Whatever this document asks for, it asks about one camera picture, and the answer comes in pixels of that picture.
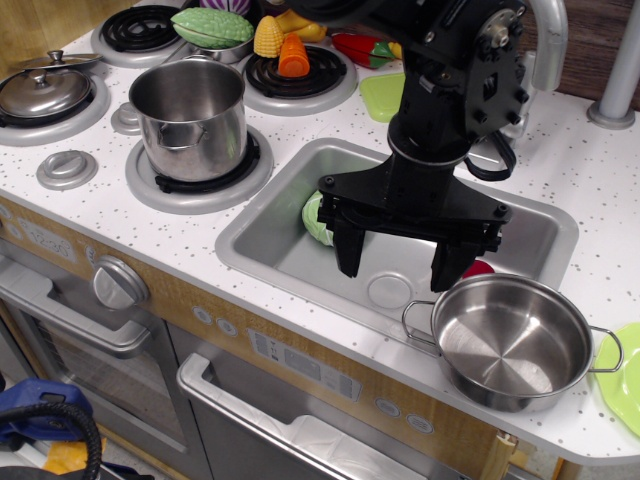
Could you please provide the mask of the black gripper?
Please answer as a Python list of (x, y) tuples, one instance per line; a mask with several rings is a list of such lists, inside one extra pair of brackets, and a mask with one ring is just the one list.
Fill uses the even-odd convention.
[(432, 292), (450, 289), (474, 263), (474, 246), (495, 251), (512, 209), (464, 183), (454, 164), (391, 155), (365, 170), (329, 174), (318, 182), (318, 220), (334, 232), (339, 270), (358, 275), (366, 231), (438, 243)]

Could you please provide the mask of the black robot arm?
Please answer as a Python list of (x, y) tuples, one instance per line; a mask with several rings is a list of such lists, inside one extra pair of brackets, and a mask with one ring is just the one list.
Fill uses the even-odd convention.
[(497, 137), (528, 96), (519, 79), (520, 1), (295, 1), (330, 27), (361, 23), (403, 50), (404, 89), (382, 164), (319, 180), (318, 218), (333, 234), (339, 270), (358, 274), (367, 232), (431, 241), (431, 288), (451, 288), (496, 251), (512, 216), (455, 177), (471, 146)]

